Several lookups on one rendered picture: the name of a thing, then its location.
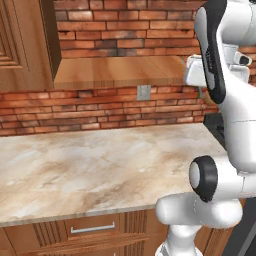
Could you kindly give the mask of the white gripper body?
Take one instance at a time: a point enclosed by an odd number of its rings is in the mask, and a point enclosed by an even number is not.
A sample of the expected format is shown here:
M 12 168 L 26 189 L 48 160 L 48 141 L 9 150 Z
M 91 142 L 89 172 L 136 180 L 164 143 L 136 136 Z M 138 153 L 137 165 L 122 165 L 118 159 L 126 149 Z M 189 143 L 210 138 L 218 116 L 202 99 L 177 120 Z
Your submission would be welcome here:
M 249 82 L 250 70 L 247 66 L 230 65 L 229 70 L 240 80 Z M 194 54 L 187 59 L 184 82 L 189 86 L 206 87 L 204 68 L 200 55 Z

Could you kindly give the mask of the grey wall outlet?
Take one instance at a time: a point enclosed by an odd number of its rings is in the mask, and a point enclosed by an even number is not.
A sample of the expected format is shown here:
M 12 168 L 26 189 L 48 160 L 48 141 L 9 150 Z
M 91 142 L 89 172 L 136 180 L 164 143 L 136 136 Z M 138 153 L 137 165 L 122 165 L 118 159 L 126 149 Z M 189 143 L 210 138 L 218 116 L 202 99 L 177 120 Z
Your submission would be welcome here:
M 150 99 L 151 86 L 150 85 L 139 85 L 137 87 L 136 99 L 138 101 L 147 101 Z

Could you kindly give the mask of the wooden base cabinet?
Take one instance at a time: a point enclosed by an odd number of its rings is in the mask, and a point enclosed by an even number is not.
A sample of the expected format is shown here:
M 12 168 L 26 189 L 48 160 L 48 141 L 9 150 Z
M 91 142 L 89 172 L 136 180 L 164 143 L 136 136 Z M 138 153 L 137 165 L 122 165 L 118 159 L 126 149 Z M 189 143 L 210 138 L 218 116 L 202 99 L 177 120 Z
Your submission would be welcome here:
M 65 220 L 108 214 L 119 215 L 118 233 L 68 238 Z M 167 233 L 152 205 L 0 200 L 0 256 L 154 256 Z

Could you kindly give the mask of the wooden wall shelf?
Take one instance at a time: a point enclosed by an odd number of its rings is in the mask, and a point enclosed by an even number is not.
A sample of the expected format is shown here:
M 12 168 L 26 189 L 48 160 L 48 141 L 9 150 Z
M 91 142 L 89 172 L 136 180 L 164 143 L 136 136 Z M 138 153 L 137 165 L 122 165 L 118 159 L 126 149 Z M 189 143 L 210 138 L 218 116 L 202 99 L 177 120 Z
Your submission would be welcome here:
M 138 85 L 180 85 L 186 66 L 177 56 L 63 59 L 55 89 L 105 89 Z

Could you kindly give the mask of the wooden drawer front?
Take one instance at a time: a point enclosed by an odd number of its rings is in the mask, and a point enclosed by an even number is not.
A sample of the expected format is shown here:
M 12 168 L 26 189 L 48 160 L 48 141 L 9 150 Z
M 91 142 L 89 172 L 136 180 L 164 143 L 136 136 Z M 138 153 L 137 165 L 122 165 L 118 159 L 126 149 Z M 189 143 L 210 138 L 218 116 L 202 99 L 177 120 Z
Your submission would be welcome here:
M 70 232 L 71 227 L 74 227 L 75 229 L 81 229 L 81 228 L 104 226 L 104 225 L 111 225 L 113 221 L 115 222 L 115 225 L 116 225 L 115 229 L 81 233 L 81 234 L 71 234 Z M 69 239 L 119 232 L 119 215 L 118 214 L 108 214 L 108 215 L 68 219 L 68 220 L 65 220 L 64 223 L 65 223 L 65 227 L 66 227 L 66 231 Z

